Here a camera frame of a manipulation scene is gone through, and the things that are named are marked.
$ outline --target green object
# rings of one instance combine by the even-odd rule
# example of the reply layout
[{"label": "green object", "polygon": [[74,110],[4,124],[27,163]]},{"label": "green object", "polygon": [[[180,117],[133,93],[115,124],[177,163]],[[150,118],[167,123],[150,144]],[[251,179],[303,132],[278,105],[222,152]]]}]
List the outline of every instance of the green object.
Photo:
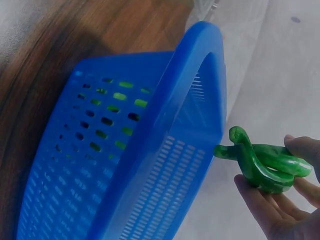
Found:
[{"label": "green object", "polygon": [[285,147],[251,144],[246,131],[234,126],[229,130],[234,146],[217,145],[214,155],[238,162],[248,182],[266,193],[282,193],[294,183],[294,177],[306,177],[312,166],[293,156]]}]

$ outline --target finger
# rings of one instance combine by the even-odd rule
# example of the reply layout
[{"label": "finger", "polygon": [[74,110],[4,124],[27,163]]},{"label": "finger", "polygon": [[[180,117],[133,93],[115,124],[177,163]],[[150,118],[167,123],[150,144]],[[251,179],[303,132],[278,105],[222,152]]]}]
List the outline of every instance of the finger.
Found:
[{"label": "finger", "polygon": [[272,198],[275,200],[279,208],[286,214],[290,215],[297,221],[301,221],[309,216],[309,213],[302,211],[283,193],[273,194]]},{"label": "finger", "polygon": [[262,196],[264,197],[264,199],[271,205],[274,207],[274,209],[280,214],[280,216],[282,217],[282,219],[285,220],[290,220],[290,221],[294,221],[295,219],[290,216],[289,214],[285,213],[284,211],[282,211],[282,209],[278,206],[277,202],[273,199],[271,194],[266,194],[261,192]]},{"label": "finger", "polygon": [[310,204],[320,208],[320,187],[301,177],[294,179],[293,186]]},{"label": "finger", "polygon": [[235,176],[234,182],[253,217],[268,236],[274,231],[273,228],[281,224],[283,220],[281,215],[261,195],[258,189],[248,185],[243,175]]},{"label": "finger", "polygon": [[303,239],[319,239],[320,208],[296,226],[303,231]]},{"label": "finger", "polygon": [[307,136],[293,137],[286,135],[284,137],[285,147],[295,156],[306,160],[320,177],[320,140],[315,140]]}]

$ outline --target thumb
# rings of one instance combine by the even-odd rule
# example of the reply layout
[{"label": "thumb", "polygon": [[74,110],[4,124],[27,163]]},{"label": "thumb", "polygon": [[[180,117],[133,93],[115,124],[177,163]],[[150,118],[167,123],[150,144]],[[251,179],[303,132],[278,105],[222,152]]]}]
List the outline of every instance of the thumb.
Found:
[{"label": "thumb", "polygon": [[319,238],[319,219],[320,219],[320,208],[315,210],[309,217],[298,223],[297,227],[304,229],[304,239],[317,239]]},{"label": "thumb", "polygon": [[286,135],[285,147],[298,158],[302,158],[314,167],[315,174],[320,182],[320,140],[308,136],[293,137]]}]

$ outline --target blue plastic basket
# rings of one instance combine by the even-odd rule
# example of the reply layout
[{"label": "blue plastic basket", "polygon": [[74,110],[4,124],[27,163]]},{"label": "blue plastic basket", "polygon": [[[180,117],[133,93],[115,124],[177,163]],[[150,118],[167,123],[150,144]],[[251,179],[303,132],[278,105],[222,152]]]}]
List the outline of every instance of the blue plastic basket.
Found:
[{"label": "blue plastic basket", "polygon": [[167,240],[223,135],[222,36],[195,24],[176,51],[85,59],[54,108],[17,240]]}]

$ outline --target hand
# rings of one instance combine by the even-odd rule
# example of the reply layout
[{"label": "hand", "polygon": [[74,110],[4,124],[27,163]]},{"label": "hand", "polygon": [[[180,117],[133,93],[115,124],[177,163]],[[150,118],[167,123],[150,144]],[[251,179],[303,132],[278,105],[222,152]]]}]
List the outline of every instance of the hand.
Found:
[{"label": "hand", "polygon": [[[309,137],[294,138],[287,135],[284,145],[295,156],[313,165],[320,182],[320,140]],[[294,188],[318,208],[313,213],[295,206],[283,193],[265,194],[248,185],[243,175],[234,182],[255,220],[269,240],[320,239],[320,188],[304,178],[296,177]]]}]

